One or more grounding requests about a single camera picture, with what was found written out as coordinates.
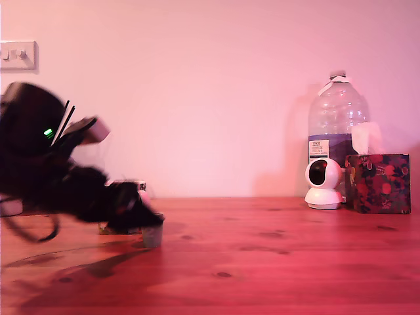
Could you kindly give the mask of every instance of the plastic water bottle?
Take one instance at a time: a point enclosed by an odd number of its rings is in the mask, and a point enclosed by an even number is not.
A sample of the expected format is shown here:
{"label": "plastic water bottle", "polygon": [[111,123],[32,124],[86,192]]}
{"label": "plastic water bottle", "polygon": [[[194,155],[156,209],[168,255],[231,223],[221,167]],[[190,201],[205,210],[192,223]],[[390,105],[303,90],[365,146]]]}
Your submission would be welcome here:
{"label": "plastic water bottle", "polygon": [[[368,104],[350,84],[345,71],[332,72],[309,111],[309,163],[334,159],[345,170],[346,156],[357,154],[352,146],[352,126],[369,121]],[[338,185],[345,202],[345,177]]]}

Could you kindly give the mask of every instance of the white security camera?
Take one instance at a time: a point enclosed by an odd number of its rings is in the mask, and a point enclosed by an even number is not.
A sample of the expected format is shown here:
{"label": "white security camera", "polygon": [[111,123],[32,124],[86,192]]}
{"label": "white security camera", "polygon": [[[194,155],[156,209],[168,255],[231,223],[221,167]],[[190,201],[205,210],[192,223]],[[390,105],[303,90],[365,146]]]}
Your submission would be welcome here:
{"label": "white security camera", "polygon": [[337,209],[343,197],[335,188],[342,175],[340,165],[333,159],[322,157],[309,163],[305,178],[311,189],[304,199],[308,206],[315,209]]}

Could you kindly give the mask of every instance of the floral tissue box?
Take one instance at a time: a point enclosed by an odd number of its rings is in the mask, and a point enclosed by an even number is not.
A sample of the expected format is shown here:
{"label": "floral tissue box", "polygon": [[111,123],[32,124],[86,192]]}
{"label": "floral tissue box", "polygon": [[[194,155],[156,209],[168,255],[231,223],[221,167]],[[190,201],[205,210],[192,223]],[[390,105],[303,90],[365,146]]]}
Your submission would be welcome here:
{"label": "floral tissue box", "polygon": [[361,213],[411,213],[408,154],[346,157],[346,206]]}

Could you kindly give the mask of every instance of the wooden tabletop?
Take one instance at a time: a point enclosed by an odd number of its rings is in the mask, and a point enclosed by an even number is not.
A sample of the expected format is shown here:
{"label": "wooden tabletop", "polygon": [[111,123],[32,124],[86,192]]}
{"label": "wooden tabletop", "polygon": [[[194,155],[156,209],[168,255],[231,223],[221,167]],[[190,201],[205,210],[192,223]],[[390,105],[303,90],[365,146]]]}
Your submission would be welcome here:
{"label": "wooden tabletop", "polygon": [[[1,314],[420,314],[420,215],[302,198],[159,199],[163,244],[61,216],[26,243],[1,225]],[[34,234],[44,215],[15,217]]]}

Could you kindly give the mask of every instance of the light switch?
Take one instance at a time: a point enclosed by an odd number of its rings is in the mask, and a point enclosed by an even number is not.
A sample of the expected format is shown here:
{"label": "light switch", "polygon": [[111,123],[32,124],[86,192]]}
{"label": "light switch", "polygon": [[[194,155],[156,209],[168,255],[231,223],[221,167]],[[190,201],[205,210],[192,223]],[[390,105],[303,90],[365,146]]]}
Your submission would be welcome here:
{"label": "light switch", "polygon": [[35,41],[2,41],[1,69],[34,70]]}
{"label": "light switch", "polygon": [[3,60],[9,59],[9,51],[8,50],[4,49],[4,50],[1,51],[1,59],[3,59]]}

